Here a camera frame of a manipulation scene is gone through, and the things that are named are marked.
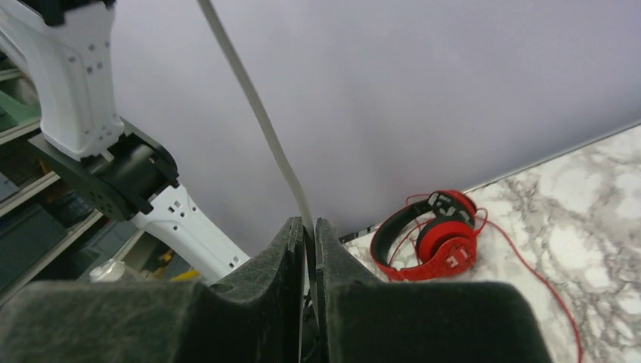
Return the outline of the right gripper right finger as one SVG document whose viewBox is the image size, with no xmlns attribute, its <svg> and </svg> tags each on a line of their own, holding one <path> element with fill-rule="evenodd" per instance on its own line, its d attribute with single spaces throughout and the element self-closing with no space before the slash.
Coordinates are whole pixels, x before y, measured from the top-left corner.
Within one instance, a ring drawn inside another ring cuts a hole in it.
<svg viewBox="0 0 641 363">
<path fill-rule="evenodd" d="M 317 310 L 326 362 L 549 362 L 516 288 L 489 282 L 389 283 L 315 230 Z"/>
</svg>

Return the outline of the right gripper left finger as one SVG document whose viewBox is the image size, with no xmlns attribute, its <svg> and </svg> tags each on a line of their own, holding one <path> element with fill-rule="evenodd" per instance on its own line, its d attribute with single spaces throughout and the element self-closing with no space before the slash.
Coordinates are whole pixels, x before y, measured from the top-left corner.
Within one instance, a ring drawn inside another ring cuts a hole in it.
<svg viewBox="0 0 641 363">
<path fill-rule="evenodd" d="M 298 362 L 305 232 L 219 282 L 38 281 L 1 309 L 3 362 Z"/>
</svg>

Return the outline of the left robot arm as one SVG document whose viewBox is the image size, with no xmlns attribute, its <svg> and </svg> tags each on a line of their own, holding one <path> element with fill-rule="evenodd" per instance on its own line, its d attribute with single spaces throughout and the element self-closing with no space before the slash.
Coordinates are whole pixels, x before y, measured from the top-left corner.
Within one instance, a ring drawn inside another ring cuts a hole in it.
<svg viewBox="0 0 641 363">
<path fill-rule="evenodd" d="M 110 219 L 161 240 L 209 282 L 249 260 L 198 207 L 173 156 L 116 106 L 114 1 L 3 1 L 1 44 L 41 108 L 36 153 Z"/>
</svg>

